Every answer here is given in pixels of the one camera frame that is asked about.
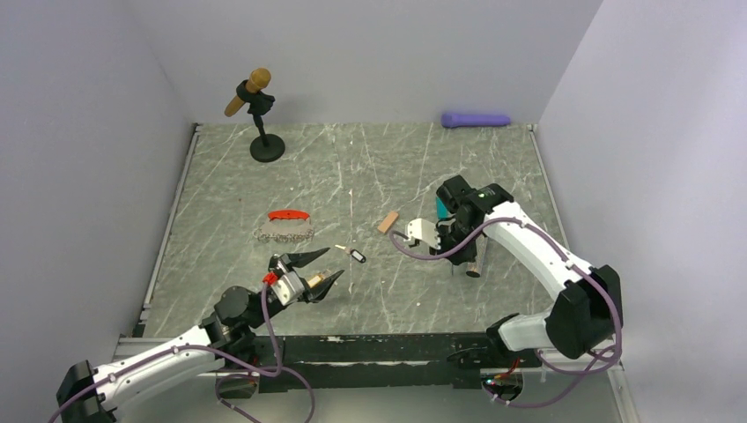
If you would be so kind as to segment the red handled metal keyring holder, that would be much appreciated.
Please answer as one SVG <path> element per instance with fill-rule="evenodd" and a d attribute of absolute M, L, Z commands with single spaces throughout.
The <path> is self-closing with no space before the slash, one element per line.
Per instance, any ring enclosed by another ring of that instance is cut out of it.
<path fill-rule="evenodd" d="M 254 237 L 260 242 L 311 241 L 315 230 L 310 218 L 309 213 L 300 210 L 270 211 L 267 213 L 267 220 L 254 231 Z"/>

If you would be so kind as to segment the yellow tagged key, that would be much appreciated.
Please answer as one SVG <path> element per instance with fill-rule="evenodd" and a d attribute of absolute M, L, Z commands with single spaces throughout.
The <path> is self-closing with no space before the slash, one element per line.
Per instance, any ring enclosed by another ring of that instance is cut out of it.
<path fill-rule="evenodd" d="M 331 273 L 329 271 L 314 274 L 312 277 L 307 279 L 307 285 L 310 289 L 314 289 L 322 284 L 330 275 Z"/>

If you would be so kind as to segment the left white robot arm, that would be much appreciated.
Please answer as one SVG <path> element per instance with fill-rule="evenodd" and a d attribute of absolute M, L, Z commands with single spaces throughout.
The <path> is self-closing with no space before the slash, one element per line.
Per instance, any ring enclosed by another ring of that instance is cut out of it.
<path fill-rule="evenodd" d="M 286 373 L 271 319 L 294 303 L 326 297 L 341 271 L 303 278 L 297 270 L 327 251 L 274 255 L 260 291 L 227 288 L 207 317 L 175 338 L 124 360 L 97 367 L 83 360 L 71 366 L 55 394 L 58 408 L 50 421 L 115 422 L 138 399 L 207 372 L 239 378 Z"/>

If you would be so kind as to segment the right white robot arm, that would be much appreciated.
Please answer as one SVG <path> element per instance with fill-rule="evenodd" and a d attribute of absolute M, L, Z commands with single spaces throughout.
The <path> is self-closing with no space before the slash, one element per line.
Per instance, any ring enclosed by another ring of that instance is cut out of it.
<path fill-rule="evenodd" d="M 507 366 L 520 353 L 551 348 L 578 359 L 622 327 L 620 279 L 609 265 L 594 266 L 579 258 L 537 226 L 498 184 L 472 188 L 460 176 L 437 190 L 448 218 L 436 225 L 439 246 L 453 265 L 477 259 L 476 237 L 497 242 L 530 271 L 550 295 L 552 305 L 541 313 L 508 315 L 491 325 L 487 358 Z"/>

